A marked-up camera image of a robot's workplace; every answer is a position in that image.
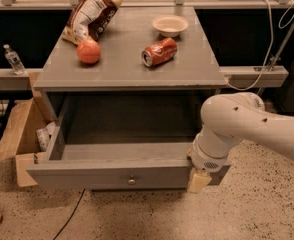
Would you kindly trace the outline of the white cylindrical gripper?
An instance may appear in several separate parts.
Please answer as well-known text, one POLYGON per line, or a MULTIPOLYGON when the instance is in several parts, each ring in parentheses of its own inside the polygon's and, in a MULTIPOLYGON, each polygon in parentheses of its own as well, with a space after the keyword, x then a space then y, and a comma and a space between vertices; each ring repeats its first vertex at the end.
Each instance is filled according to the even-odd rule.
POLYGON ((240 142, 239 138, 224 136, 203 126, 188 153, 197 170, 192 169, 190 172, 187 191, 199 193, 208 186, 212 180, 209 173, 220 171, 227 161, 229 151, 240 142))

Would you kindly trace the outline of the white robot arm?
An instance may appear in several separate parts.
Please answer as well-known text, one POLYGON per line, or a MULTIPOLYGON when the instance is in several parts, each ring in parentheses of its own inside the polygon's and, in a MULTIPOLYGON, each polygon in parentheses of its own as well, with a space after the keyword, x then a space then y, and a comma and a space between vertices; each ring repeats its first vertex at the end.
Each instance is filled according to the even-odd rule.
POLYGON ((219 94, 200 110, 202 129, 187 156, 193 168, 187 190, 198 193, 222 169, 229 151, 243 140, 258 143, 294 161, 294 117, 269 113, 250 92, 219 94))

